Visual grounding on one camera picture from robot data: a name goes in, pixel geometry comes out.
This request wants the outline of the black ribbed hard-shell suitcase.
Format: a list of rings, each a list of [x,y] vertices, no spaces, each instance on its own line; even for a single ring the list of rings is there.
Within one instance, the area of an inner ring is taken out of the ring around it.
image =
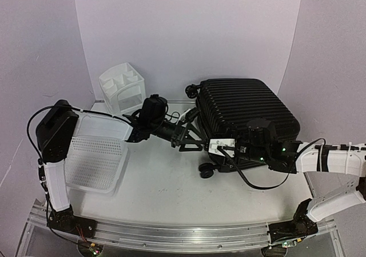
[[[245,138],[247,123],[263,118],[274,123],[279,141],[298,141],[300,124],[277,95],[261,80],[251,78],[208,79],[185,89],[199,110],[198,129],[207,140]],[[240,170],[264,166],[237,158]],[[199,166],[202,178],[213,175],[212,161]]]

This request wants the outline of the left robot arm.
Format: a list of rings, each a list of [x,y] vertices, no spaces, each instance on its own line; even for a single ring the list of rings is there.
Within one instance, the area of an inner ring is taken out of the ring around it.
[[[97,223],[74,214],[68,189],[111,194],[125,166],[131,143],[151,135],[181,152],[202,151],[207,141],[193,126],[198,111],[167,119],[168,102],[154,94],[131,115],[118,117],[75,108],[66,100],[45,107],[44,118],[30,142],[38,154],[38,176],[45,192],[47,226],[52,231],[94,237]]]

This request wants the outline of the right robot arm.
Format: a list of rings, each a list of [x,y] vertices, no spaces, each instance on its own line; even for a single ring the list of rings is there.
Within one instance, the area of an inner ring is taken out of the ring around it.
[[[291,220],[271,223],[268,234],[272,245],[304,239],[318,232],[318,222],[335,213],[365,203],[365,144],[327,144],[324,138],[310,143],[279,141],[275,124],[263,118],[247,123],[245,138],[215,138],[208,140],[207,151],[224,156],[251,188],[263,190],[249,181],[240,170],[237,158],[267,165],[271,170],[286,174],[320,172],[353,175],[350,182],[324,196],[302,201]]]

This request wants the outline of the white plastic drawer organizer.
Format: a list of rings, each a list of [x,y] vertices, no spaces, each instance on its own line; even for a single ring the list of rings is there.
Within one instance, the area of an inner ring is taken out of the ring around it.
[[[99,84],[105,106],[114,115],[140,109],[146,98],[144,78],[127,62],[106,70]]]

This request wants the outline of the white perforated plastic basket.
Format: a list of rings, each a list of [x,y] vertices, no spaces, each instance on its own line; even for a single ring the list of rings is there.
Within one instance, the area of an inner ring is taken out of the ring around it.
[[[113,195],[128,160],[127,123],[103,115],[80,114],[65,162],[68,187]]]

